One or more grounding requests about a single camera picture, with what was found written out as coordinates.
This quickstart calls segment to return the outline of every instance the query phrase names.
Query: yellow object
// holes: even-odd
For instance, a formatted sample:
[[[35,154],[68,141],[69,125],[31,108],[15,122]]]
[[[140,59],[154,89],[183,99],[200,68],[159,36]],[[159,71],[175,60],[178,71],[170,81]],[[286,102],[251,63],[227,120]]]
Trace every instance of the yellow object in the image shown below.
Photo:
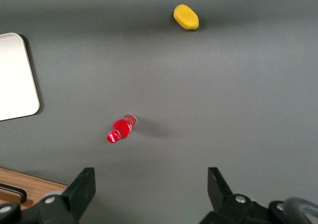
[[[180,4],[174,9],[173,17],[185,29],[199,28],[198,16],[185,4]]]

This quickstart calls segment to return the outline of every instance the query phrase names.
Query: screw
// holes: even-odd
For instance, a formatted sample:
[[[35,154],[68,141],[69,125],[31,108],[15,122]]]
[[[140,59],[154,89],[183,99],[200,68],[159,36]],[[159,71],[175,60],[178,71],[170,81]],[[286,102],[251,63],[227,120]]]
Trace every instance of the screw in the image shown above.
[[[6,206],[0,209],[0,214],[6,213],[12,209],[11,206]]]
[[[44,201],[44,203],[45,203],[45,204],[50,204],[50,203],[54,202],[54,200],[55,200],[55,197],[51,197],[51,198],[46,199],[46,200]]]
[[[235,197],[235,200],[238,202],[238,203],[246,203],[246,199],[245,197],[241,196],[241,195],[237,195]]]
[[[277,207],[277,209],[279,209],[279,210],[281,210],[281,211],[284,210],[284,204],[283,204],[283,203],[278,203],[278,204],[276,205],[276,207]]]

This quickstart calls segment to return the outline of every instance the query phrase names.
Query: red bottle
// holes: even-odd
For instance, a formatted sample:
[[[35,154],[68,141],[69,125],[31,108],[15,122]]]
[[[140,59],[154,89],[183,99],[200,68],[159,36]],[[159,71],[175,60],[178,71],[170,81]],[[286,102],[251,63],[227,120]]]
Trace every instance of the red bottle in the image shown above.
[[[111,131],[107,134],[107,140],[111,143],[115,143],[120,139],[126,138],[129,136],[136,124],[137,118],[135,116],[128,114],[122,117],[111,127]]]

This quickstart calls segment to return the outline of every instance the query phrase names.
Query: gray table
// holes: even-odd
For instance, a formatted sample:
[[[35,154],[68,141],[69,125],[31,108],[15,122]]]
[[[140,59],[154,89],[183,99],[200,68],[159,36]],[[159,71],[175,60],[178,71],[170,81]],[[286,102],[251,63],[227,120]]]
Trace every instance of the gray table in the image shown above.
[[[318,203],[317,18],[317,0],[0,0],[41,102],[0,122],[0,166],[64,184],[95,167],[83,223],[196,224],[209,166],[262,205]],[[136,130],[107,143],[127,113]]]

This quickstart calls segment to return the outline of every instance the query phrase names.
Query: white tray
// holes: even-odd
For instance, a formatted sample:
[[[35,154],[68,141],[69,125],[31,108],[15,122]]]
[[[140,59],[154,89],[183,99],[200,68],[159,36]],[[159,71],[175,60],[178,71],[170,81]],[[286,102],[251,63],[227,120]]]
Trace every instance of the white tray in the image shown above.
[[[0,35],[0,121],[29,116],[40,108],[23,39]]]

